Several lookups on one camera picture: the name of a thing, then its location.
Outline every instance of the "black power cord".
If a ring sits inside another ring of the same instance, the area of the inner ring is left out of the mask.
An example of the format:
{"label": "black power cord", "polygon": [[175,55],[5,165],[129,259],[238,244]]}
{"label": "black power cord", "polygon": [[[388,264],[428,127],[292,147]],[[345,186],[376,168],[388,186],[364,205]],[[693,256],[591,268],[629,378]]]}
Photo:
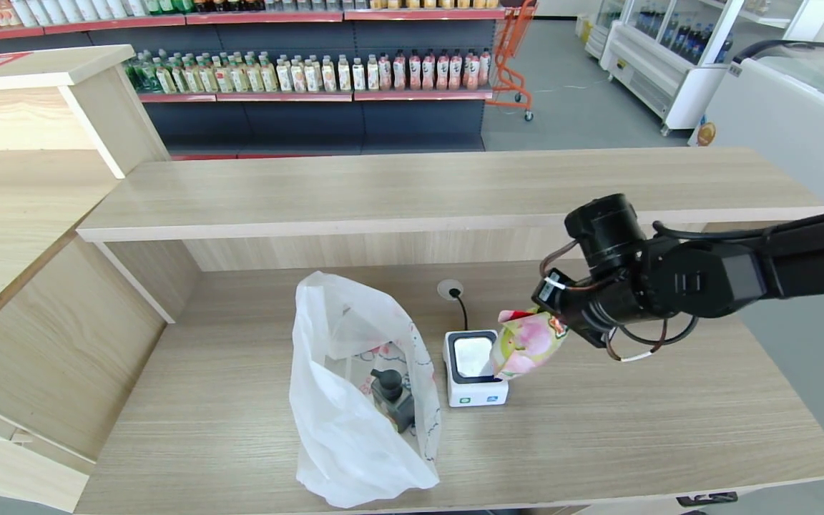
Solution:
{"label": "black power cord", "polygon": [[469,330],[469,316],[466,314],[466,304],[464,304],[464,300],[462,300],[461,297],[463,294],[462,291],[456,288],[451,288],[451,290],[448,291],[448,294],[460,303],[460,307],[463,310],[463,330]]}

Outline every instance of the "black robotic arm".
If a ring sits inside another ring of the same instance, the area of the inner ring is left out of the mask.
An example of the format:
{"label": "black robotic arm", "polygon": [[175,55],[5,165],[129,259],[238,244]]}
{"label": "black robotic arm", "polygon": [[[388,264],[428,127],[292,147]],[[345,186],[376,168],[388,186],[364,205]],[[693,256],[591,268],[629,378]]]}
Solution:
{"label": "black robotic arm", "polygon": [[[824,294],[824,215],[732,232],[674,231],[654,222],[657,234],[645,239],[619,193],[570,212],[565,228],[574,241],[543,260],[533,301],[614,359],[621,359],[612,351],[615,330],[654,345],[649,355],[689,335],[699,317],[726,316],[756,300]],[[591,273],[583,280],[549,267],[575,245]],[[692,315],[691,322],[667,338],[666,320],[678,313]],[[659,340],[625,328],[646,320],[664,321]]]}

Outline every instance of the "chest freezer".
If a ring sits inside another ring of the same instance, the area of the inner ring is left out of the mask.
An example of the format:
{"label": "chest freezer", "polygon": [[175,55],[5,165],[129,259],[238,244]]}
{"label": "chest freezer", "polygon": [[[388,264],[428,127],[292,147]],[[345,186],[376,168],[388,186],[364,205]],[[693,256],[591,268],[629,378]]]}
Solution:
{"label": "chest freezer", "polygon": [[733,59],[696,147],[751,147],[824,202],[824,43],[774,40]]}

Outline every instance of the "wooden panel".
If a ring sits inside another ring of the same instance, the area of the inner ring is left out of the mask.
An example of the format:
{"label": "wooden panel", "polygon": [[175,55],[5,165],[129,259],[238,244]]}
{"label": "wooden panel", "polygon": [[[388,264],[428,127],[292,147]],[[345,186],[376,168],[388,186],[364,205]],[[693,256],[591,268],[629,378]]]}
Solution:
{"label": "wooden panel", "polygon": [[623,192],[643,224],[824,212],[748,149],[606,149],[150,163],[81,226],[88,241],[560,227]]}
{"label": "wooden panel", "polygon": [[94,148],[57,89],[0,91],[0,150]]}
{"label": "wooden panel", "polygon": [[114,176],[123,179],[143,162],[167,161],[164,143],[119,66],[59,88]]}
{"label": "wooden panel", "polygon": [[162,326],[76,238],[0,310],[0,414],[95,460]]}
{"label": "wooden panel", "polygon": [[[529,306],[539,281],[535,262],[336,271],[395,297],[438,362],[444,333],[462,322],[439,280],[464,284],[474,328]],[[295,481],[288,378],[295,285],[307,274],[206,274],[154,349],[78,513],[337,511]],[[353,512],[580,505],[824,477],[821,427],[736,317],[703,320],[686,341],[628,364],[572,336],[511,384],[504,406],[449,408],[442,366],[436,378],[441,482]]]}
{"label": "wooden panel", "polygon": [[88,476],[0,440],[0,496],[72,511]]}
{"label": "wooden panel", "polygon": [[[681,231],[701,225],[673,225]],[[647,237],[650,225],[642,227]],[[474,231],[381,232],[326,237],[269,237],[187,240],[204,271],[283,268],[380,267],[542,260],[570,241],[564,225]],[[582,260],[574,248],[565,258]]]}
{"label": "wooden panel", "polygon": [[168,322],[183,313],[196,281],[199,265],[180,241],[138,241],[99,244],[144,299]]}
{"label": "wooden panel", "polygon": [[0,152],[0,297],[117,183],[94,150]]}

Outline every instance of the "plastic bag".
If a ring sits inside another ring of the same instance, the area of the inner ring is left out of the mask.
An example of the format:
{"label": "plastic bag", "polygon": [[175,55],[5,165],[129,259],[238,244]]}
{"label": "plastic bag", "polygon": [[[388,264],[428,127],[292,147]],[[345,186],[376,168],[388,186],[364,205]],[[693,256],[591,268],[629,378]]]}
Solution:
{"label": "plastic bag", "polygon": [[[331,274],[304,278],[295,302],[288,400],[302,446],[298,481],[338,508],[437,485],[441,402],[415,323],[383,291]],[[373,368],[408,378],[416,427],[398,434],[377,411]]]}

